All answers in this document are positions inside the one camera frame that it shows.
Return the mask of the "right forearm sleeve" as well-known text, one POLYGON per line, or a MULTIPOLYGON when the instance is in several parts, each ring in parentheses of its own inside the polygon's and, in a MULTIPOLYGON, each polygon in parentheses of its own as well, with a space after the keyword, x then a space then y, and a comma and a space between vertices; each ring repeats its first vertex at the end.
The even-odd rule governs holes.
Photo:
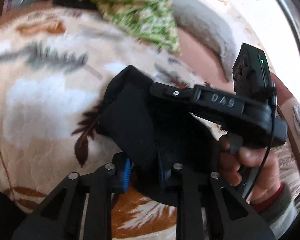
POLYGON ((276 238, 280 238, 288 230, 298 214, 285 183, 281 183, 279 189, 270 198, 251 206, 270 226, 276 238))

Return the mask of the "right hand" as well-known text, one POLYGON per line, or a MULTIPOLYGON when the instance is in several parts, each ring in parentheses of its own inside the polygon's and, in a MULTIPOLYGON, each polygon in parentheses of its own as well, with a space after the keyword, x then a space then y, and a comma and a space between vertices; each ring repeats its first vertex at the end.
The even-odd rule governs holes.
POLYGON ((265 149, 255 150, 241 147, 237 153, 230 153, 230 141, 223 135, 219 139, 221 153, 219 155, 220 174, 226 181, 237 186, 243 180, 243 175, 248 176, 249 172, 258 174, 253 179, 253 189, 247 200, 251 204, 259 204, 268 200, 280 189, 280 169, 277 155, 269 152, 266 155, 265 149))

